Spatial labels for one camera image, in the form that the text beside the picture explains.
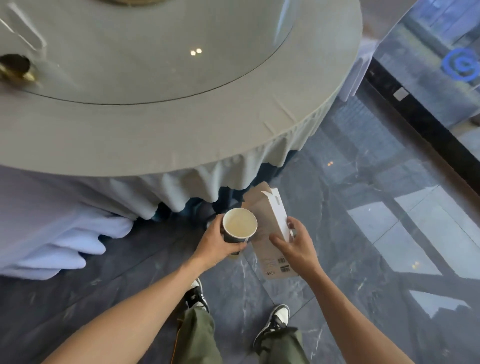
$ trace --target person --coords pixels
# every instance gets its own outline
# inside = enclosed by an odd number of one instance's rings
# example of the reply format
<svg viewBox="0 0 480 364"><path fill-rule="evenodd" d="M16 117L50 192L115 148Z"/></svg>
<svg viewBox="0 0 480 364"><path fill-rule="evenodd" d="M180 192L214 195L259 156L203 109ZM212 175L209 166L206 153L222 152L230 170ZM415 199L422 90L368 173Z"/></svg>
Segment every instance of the person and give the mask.
<svg viewBox="0 0 480 364"><path fill-rule="evenodd" d="M220 232L222 218L223 215L217 216L193 256L175 272L79 329L44 364L137 363L182 298L188 309L180 320L172 363L222 363L214 340L214 321L198 277L229 254L247 246L224 242ZM288 226L297 231L292 243L274 235L270 241L313 290L345 361L348 364L412 364L328 278L304 225L288 218ZM302 348L300 331L288 326L289 316L286 305L277 306L256 337L253 348L260 363L309 362Z"/></svg>

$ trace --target black baseboard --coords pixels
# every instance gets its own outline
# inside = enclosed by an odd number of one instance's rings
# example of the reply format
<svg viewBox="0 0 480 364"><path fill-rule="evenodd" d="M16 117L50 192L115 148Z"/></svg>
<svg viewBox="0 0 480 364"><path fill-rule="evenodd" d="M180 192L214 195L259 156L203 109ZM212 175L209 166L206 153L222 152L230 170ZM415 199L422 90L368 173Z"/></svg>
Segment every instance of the black baseboard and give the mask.
<svg viewBox="0 0 480 364"><path fill-rule="evenodd" d="M412 95L398 101L394 93L402 85L376 59L372 60L365 78L480 195L480 161Z"/></svg>

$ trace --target pant leg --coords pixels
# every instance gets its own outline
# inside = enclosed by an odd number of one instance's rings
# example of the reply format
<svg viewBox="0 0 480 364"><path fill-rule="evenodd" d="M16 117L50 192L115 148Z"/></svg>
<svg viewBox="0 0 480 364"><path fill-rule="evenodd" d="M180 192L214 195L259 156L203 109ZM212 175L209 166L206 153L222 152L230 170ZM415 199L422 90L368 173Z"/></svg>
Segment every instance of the pant leg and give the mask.
<svg viewBox="0 0 480 364"><path fill-rule="evenodd" d="M301 332L296 328L284 328L265 334L255 349L260 357L259 363L308 364L301 341Z"/></svg>
<svg viewBox="0 0 480 364"><path fill-rule="evenodd" d="M185 311L180 322L172 364L222 364L210 314L201 308L191 308Z"/></svg>

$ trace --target black and white sneaker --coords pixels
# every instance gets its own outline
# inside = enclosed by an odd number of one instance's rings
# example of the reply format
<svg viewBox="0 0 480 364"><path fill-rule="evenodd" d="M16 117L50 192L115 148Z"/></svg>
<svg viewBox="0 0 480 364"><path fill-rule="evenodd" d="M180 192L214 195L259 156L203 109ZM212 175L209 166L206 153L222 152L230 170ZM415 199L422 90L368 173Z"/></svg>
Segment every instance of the black and white sneaker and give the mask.
<svg viewBox="0 0 480 364"><path fill-rule="evenodd" d="M286 304L280 304L277 307L275 307L272 313L270 314L270 317L268 318L267 324L255 338L255 341L253 342L253 347L255 348L259 344L257 343L257 341L263 334L286 328L288 326L289 320L290 320L290 309Z"/></svg>
<svg viewBox="0 0 480 364"><path fill-rule="evenodd" d="M202 287L202 282L200 282L200 278L197 278L192 283L192 286L187 291L187 293L185 293L183 299L185 300L188 308L200 307L206 312L210 312L210 310L208 309L207 301L204 297L204 291Z"/></svg>

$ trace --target white box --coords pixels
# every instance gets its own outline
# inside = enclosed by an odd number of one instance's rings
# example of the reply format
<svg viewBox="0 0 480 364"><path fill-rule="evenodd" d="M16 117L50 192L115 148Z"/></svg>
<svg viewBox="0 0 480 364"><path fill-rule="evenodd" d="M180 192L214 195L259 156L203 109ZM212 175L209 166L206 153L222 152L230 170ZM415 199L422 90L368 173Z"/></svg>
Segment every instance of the white box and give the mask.
<svg viewBox="0 0 480 364"><path fill-rule="evenodd" d="M287 224L287 213L277 188L270 188L262 182L250 189L244 196L242 208L250 210L258 221L258 229L252 237L252 245L262 271L267 279L297 277L283 254L268 238L274 233L286 242L292 242L293 235Z"/></svg>

